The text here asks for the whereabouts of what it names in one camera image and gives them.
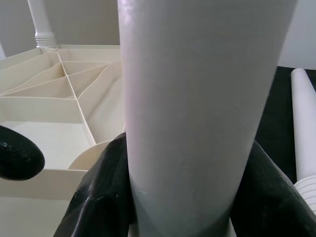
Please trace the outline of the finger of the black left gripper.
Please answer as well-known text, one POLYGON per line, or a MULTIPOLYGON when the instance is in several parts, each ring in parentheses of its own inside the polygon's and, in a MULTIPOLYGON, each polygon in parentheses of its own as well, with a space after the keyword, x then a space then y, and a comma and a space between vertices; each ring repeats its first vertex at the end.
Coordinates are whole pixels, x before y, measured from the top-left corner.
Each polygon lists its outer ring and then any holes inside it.
POLYGON ((45 158, 38 146, 22 134, 0 127, 0 177, 24 181, 38 175, 45 158))

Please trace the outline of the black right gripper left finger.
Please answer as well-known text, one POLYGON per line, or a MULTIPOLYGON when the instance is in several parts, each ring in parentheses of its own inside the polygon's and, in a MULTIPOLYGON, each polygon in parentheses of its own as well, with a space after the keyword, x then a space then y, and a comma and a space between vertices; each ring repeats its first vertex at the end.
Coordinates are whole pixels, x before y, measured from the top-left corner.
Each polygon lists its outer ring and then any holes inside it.
POLYGON ((126 134, 112 140, 75 191, 56 237, 126 237, 135 220, 126 134))

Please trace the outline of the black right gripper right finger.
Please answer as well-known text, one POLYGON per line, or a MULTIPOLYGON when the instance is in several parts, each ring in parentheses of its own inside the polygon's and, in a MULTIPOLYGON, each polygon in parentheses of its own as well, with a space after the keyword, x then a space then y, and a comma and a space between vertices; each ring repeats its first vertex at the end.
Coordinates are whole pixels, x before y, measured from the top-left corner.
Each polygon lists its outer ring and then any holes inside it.
POLYGON ((314 237, 316 216, 254 142, 230 213, 238 237, 314 237))

